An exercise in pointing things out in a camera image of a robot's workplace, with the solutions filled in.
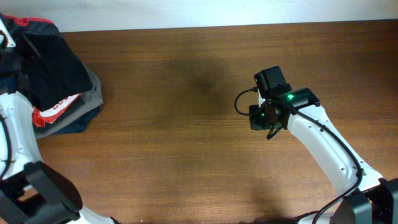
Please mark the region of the black leggings with red waistband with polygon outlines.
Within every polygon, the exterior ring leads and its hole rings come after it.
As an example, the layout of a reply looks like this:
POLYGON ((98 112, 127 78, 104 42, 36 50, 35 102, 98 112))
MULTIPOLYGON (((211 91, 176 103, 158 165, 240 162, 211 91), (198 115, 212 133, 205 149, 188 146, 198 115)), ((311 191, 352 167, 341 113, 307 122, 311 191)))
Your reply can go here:
POLYGON ((86 68, 52 21, 5 14, 1 20, 16 43, 11 53, 27 76, 36 108, 47 110, 68 96, 92 89, 86 68))

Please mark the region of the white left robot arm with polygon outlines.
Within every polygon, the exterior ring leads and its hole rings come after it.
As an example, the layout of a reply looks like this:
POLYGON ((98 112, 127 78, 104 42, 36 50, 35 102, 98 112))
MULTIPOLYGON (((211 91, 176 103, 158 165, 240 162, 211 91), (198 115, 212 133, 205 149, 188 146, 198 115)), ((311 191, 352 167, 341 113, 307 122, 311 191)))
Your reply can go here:
POLYGON ((1 16, 1 218, 6 223, 114 223, 83 205, 37 140, 86 129, 103 104, 99 78, 50 20, 1 16))

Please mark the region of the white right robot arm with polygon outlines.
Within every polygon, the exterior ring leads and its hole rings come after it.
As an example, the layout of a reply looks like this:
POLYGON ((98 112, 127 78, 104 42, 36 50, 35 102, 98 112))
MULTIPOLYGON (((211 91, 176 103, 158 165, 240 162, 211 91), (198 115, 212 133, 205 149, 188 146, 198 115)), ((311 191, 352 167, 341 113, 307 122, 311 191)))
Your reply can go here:
POLYGON ((259 94, 249 108, 251 129, 268 130, 268 139, 288 130, 310 152, 337 197, 321 209, 282 223, 397 224, 397 179, 386 180, 367 164, 332 124, 320 100, 308 89, 271 96, 259 94))

